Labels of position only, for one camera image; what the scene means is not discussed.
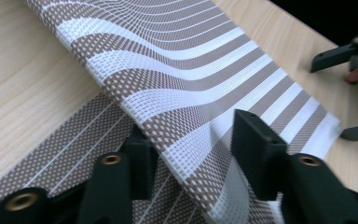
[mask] woven mesh fabric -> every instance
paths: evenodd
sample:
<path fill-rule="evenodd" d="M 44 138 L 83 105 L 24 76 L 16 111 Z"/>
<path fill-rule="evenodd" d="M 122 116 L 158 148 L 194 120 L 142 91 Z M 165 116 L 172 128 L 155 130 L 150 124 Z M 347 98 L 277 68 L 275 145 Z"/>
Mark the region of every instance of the woven mesh fabric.
<path fill-rule="evenodd" d="M 266 203 L 249 202 L 229 152 L 234 109 L 260 116 L 291 153 L 322 157 L 338 136 L 338 120 L 209 0 L 26 3 L 143 130 L 209 222 L 273 220 Z"/>
<path fill-rule="evenodd" d="M 95 160 L 118 150 L 132 126 L 117 105 L 99 94 L 0 179 L 0 202 L 23 188 L 39 187 L 51 197 L 88 180 Z M 158 160 L 152 199 L 132 201 L 132 220 L 206 223 L 162 160 Z"/>

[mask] brass ring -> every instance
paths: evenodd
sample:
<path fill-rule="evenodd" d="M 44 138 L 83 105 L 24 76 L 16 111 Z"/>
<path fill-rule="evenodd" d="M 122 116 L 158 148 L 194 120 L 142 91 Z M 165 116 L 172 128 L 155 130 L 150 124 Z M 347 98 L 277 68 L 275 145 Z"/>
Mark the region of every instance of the brass ring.
<path fill-rule="evenodd" d="M 5 208 L 8 211 L 19 211 L 31 206 L 37 201 L 37 198 L 38 196 L 35 193 L 23 193 L 10 199 L 10 201 L 7 202 Z"/>
<path fill-rule="evenodd" d="M 105 156 L 102 160 L 102 163 L 104 165 L 113 165 L 119 163 L 120 161 L 121 161 L 121 157 L 112 155 L 112 156 Z"/>
<path fill-rule="evenodd" d="M 300 161 L 308 166 L 320 166 L 321 164 L 312 157 L 302 156 Z"/>

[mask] brown and white striped fabric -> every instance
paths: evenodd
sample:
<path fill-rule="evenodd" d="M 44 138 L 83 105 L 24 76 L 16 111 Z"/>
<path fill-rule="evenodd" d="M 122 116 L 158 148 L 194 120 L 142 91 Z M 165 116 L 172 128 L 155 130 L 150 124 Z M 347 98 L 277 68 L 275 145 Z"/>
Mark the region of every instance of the brown and white striped fabric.
<path fill-rule="evenodd" d="M 98 156 L 119 149 L 133 121 L 102 94 L 84 105 L 0 179 L 0 201 L 27 187 L 49 196 L 90 178 Z M 167 166 L 158 160 L 152 200 L 132 202 L 133 223 L 205 223 Z"/>
<path fill-rule="evenodd" d="M 323 157 L 340 133 L 338 120 L 209 0 L 26 3 L 143 130 L 179 194 L 210 223 L 274 222 L 230 154 L 234 109 L 260 116 L 290 153 Z"/>

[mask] brown stripe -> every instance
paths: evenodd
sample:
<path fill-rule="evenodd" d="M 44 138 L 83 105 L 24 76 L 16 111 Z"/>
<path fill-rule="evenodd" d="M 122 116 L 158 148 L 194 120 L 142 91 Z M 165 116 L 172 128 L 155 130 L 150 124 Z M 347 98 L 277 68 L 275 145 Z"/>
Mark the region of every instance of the brown stripe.
<path fill-rule="evenodd" d="M 137 23 L 146 28 L 145 32 L 148 30 L 148 32 L 153 33 L 186 29 L 191 25 L 203 23 L 211 17 L 222 14 L 222 11 L 216 5 L 211 4 L 209 1 L 194 6 L 199 2 L 181 1 L 162 7 L 143 8 L 131 5 L 121 7 L 109 6 L 106 2 L 101 1 L 92 4 L 97 7 L 102 7 L 107 11 L 114 9 L 119 16 L 131 15 L 129 17 L 131 23 Z M 190 13 L 192 7 L 198 9 L 194 10 L 195 12 L 193 14 Z"/>
<path fill-rule="evenodd" d="M 235 24 L 232 22 L 228 22 L 219 27 L 215 27 L 216 25 L 222 24 L 222 22 L 229 21 L 227 16 L 221 15 L 218 18 L 212 19 L 211 21 L 206 21 L 205 23 L 197 25 L 195 27 L 191 27 L 188 30 L 167 34 L 159 34 L 145 30 L 145 24 L 135 21 L 136 17 L 132 17 L 129 14 L 124 14 L 120 17 L 117 17 L 118 15 L 118 12 L 114 8 L 111 9 L 109 14 L 106 14 L 106 12 L 96 7 L 84 6 L 79 4 L 68 4 L 49 7 L 46 11 L 43 12 L 43 20 L 47 24 L 49 29 L 55 34 L 56 26 L 61 24 L 63 21 L 69 21 L 71 19 L 78 18 L 99 18 L 102 20 L 111 21 L 112 23 L 122 26 L 123 28 L 131 30 L 135 34 L 141 36 L 142 38 L 161 48 L 172 50 L 194 48 L 213 38 L 216 38 L 219 35 L 228 32 L 229 30 L 236 28 Z M 171 15 L 160 16 L 159 19 L 162 21 L 166 21 L 167 17 L 170 18 Z M 213 28 L 212 31 L 208 31 L 205 34 L 200 35 L 200 33 L 202 33 L 203 31 L 207 31 L 211 27 L 215 28 Z M 179 40 L 186 37 L 191 38 L 186 40 Z M 156 40 L 155 38 L 171 42 L 161 42 Z"/>
<path fill-rule="evenodd" d="M 153 210 L 153 213 L 147 213 L 142 223 L 162 223 L 181 191 L 182 188 L 171 175 L 158 197 L 151 204 L 150 209 Z"/>
<path fill-rule="evenodd" d="M 45 186 L 46 190 L 54 188 L 58 181 L 60 181 L 86 152 L 108 132 L 116 121 L 123 116 L 124 113 L 121 110 L 109 107 L 82 133 L 85 137 L 77 138 L 30 186 Z"/>
<path fill-rule="evenodd" d="M 57 129 L 51 136 L 44 140 L 31 154 L 26 156 L 20 163 L 18 163 L 7 175 L 0 179 L 0 201 L 9 193 L 22 189 L 26 183 L 41 169 L 46 166 L 65 146 L 71 141 L 77 139 L 77 136 L 82 132 L 92 120 L 109 105 L 109 101 L 103 95 L 98 95 L 96 98 L 84 105 L 78 112 L 76 112 L 71 118 L 69 118 L 59 129 Z M 110 110 L 115 110 L 113 114 L 124 115 L 123 111 L 117 105 L 111 105 Z M 112 123 L 115 117 L 111 117 L 104 122 Z M 78 136 L 78 138 L 86 137 L 84 134 Z M 52 177 L 46 181 L 50 182 L 56 179 Z"/>
<path fill-rule="evenodd" d="M 172 20 L 180 20 L 212 6 L 213 5 L 211 5 L 211 3 L 205 2 L 205 4 L 199 4 L 187 10 L 174 12 L 169 15 L 152 15 L 151 17 L 158 17 L 158 19 L 161 21 L 166 21 L 168 18 Z M 121 25 L 145 39 L 148 39 L 147 35 L 149 35 L 150 38 L 160 41 L 175 41 L 191 38 L 194 35 L 206 32 L 210 29 L 213 29 L 215 26 L 229 21 L 228 17 L 224 14 L 215 17 L 216 15 L 213 14 L 215 12 L 217 11 L 208 11 L 208 15 L 205 15 L 202 23 L 199 21 L 191 20 L 194 23 L 187 23 L 184 30 L 175 31 L 176 27 L 174 24 L 167 24 L 165 25 L 164 29 L 161 29 L 167 33 L 153 31 L 149 27 L 150 23 L 138 20 L 138 15 L 120 12 L 119 9 L 115 7 L 101 6 L 101 8 L 99 8 L 96 6 L 72 3 L 48 7 L 43 12 L 43 15 L 48 19 L 49 22 L 51 22 L 51 25 L 53 26 L 58 26 L 64 21 L 69 21 L 71 19 L 98 18 Z M 139 15 L 139 17 L 145 20 L 148 16 Z"/>
<path fill-rule="evenodd" d="M 246 82 L 241 83 L 235 90 L 212 103 L 178 108 L 156 115 L 142 124 L 142 127 L 147 130 L 145 134 L 155 144 L 157 150 L 163 151 L 178 139 L 227 111 L 276 69 L 277 65 L 275 63 L 269 63 Z"/>
<path fill-rule="evenodd" d="M 264 95 L 249 111 L 261 116 L 266 110 L 284 94 L 294 81 L 286 76 L 277 85 L 275 85 L 266 95 Z"/>
<path fill-rule="evenodd" d="M 152 70 L 127 69 L 108 77 L 103 82 L 103 89 L 117 104 L 137 91 L 148 89 L 206 91 L 238 74 L 263 54 L 260 49 L 254 49 L 224 69 L 199 80 L 185 80 Z"/>
<path fill-rule="evenodd" d="M 287 152 L 289 154 L 298 153 L 301 149 L 307 144 L 310 140 L 310 137 L 315 132 L 315 129 L 322 122 L 322 120 L 327 115 L 327 112 L 323 109 L 321 105 L 313 112 L 301 130 L 296 134 L 295 138 L 289 145 Z"/>
<path fill-rule="evenodd" d="M 310 96 L 302 91 L 284 110 L 283 112 L 269 125 L 275 133 L 281 133 L 286 125 L 310 99 Z"/>
<path fill-rule="evenodd" d="M 229 129 L 219 139 L 202 164 L 185 181 L 185 190 L 191 192 L 191 196 L 196 199 L 196 204 L 204 212 L 211 210 L 225 184 L 231 162 L 231 153 L 227 147 L 231 133 L 232 129 Z"/>
<path fill-rule="evenodd" d="M 164 181 L 171 174 L 168 170 L 168 167 L 164 164 L 161 158 L 158 158 L 158 166 L 157 166 L 156 174 L 155 174 L 155 183 L 153 186 L 153 194 L 152 200 L 137 200 L 132 201 L 132 223 L 138 223 L 140 218 L 145 214 L 147 208 L 150 206 L 153 199 L 157 196 L 156 193 L 161 188 Z"/>
<path fill-rule="evenodd" d="M 112 34 L 85 35 L 74 41 L 71 47 L 72 53 L 82 65 L 85 65 L 88 59 L 97 54 L 113 50 L 127 50 L 148 56 L 178 69 L 189 70 L 214 62 L 229 54 L 231 51 L 243 46 L 248 41 L 250 41 L 250 39 L 247 36 L 241 35 L 217 49 L 187 60 L 172 60 L 124 36 Z"/>
<path fill-rule="evenodd" d="M 193 217 L 191 217 L 189 224 L 196 224 L 196 223 L 206 223 L 205 219 L 202 216 L 202 212 L 197 209 L 194 214 Z"/>
<path fill-rule="evenodd" d="M 52 3 L 71 3 L 72 0 L 31 0 L 27 1 L 31 2 L 31 4 L 37 3 L 40 8 L 45 7 Z M 100 1 L 100 0 L 77 0 L 79 3 L 88 3 L 93 4 L 98 7 L 125 7 L 125 8 L 131 8 L 132 10 L 137 11 L 138 13 L 170 13 L 176 9 L 184 8 L 184 7 L 191 7 L 195 4 L 192 0 L 185 0 L 185 1 L 179 1 L 172 4 L 166 4 L 166 2 L 162 1 L 131 1 L 132 4 L 125 3 L 123 1 L 116 1 L 116 2 L 110 2 L 110 1 Z"/>
<path fill-rule="evenodd" d="M 63 167 L 68 168 L 75 168 L 74 171 L 72 171 L 71 174 L 69 174 L 64 181 L 54 190 L 54 192 L 51 192 L 50 195 L 57 195 L 61 192 L 71 188 L 76 183 L 81 183 L 83 181 L 86 181 L 91 177 L 91 169 L 90 167 L 94 166 L 95 161 L 100 155 L 103 155 L 104 153 L 116 151 L 121 144 L 123 143 L 124 139 L 130 135 L 131 133 L 131 127 L 133 125 L 132 119 L 130 117 L 125 116 L 116 126 L 115 128 L 107 135 L 105 136 L 101 142 L 98 144 L 96 148 L 94 148 L 89 155 L 86 156 L 86 158 L 78 164 L 78 166 L 75 168 L 74 166 L 70 166 L 65 161 L 69 160 L 61 160 L 58 161 L 58 163 L 61 165 L 59 168 L 60 170 L 63 170 Z M 85 153 L 87 153 L 90 149 L 85 148 L 81 149 L 83 151 L 83 154 L 80 154 L 82 156 L 85 156 Z"/>
<path fill-rule="evenodd" d="M 28 5 L 28 7 L 34 12 L 34 14 L 46 25 L 46 20 L 42 17 L 42 6 L 41 3 L 37 0 L 23 0 L 23 2 Z"/>
<path fill-rule="evenodd" d="M 190 197 L 183 191 L 177 205 L 172 209 L 167 223 L 187 223 L 194 210 L 194 203 Z"/>

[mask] light wood grain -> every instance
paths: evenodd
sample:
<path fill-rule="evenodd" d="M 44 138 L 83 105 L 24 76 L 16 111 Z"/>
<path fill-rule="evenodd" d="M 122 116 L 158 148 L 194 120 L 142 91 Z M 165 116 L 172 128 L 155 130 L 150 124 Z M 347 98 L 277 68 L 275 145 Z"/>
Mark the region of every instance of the light wood grain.
<path fill-rule="evenodd" d="M 348 66 L 311 74 L 316 54 L 336 46 L 267 0 L 213 0 L 291 78 L 338 119 L 358 125 L 358 85 Z M 0 176 L 100 88 L 21 1 L 0 0 Z M 338 139 L 327 163 L 358 191 L 358 142 Z"/>
<path fill-rule="evenodd" d="M 99 91 L 30 8 L 0 0 L 0 176 Z"/>

